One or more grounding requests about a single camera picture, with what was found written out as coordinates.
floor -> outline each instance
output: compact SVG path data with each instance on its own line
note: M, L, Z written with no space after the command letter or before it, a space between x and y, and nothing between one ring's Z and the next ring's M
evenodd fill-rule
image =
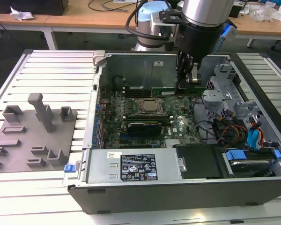
M46 41L41 38L41 33L38 31L12 31L12 36L6 31L1 32L3 32L3 38L0 40L0 88L21 56L23 49L48 49ZM117 34L57 32L55 36L61 50L129 51L136 44L136 37L132 35L124 35L123 39L119 39ZM273 40L255 41L252 48L246 47L247 42L247 39L224 42L220 52L267 53L281 69L281 43L277 45L275 51L272 51L270 47L275 43Z

black cylinder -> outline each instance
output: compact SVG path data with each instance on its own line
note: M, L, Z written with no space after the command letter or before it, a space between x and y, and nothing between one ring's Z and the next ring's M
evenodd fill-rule
M194 62L201 63L202 59L213 51L222 29L223 25L200 27L181 24L176 39L177 47L192 56Z

computer case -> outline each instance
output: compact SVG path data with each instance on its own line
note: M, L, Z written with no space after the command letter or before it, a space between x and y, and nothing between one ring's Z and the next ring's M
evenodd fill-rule
M0 13L10 13L10 7L32 14L62 15L68 0L0 0Z

cpu socket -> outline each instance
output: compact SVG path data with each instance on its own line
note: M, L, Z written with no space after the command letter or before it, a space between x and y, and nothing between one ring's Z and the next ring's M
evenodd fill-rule
M162 100L160 98L138 99L139 115L164 114Z

white table leg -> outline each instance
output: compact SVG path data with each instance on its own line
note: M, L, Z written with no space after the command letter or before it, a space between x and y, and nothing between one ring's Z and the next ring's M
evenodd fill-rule
M247 43L247 47L251 48L252 45L254 44L254 42L255 42L255 39L250 39L249 42Z
M51 27L44 27L43 32L45 34L45 38L46 38L49 50L58 50L52 28Z

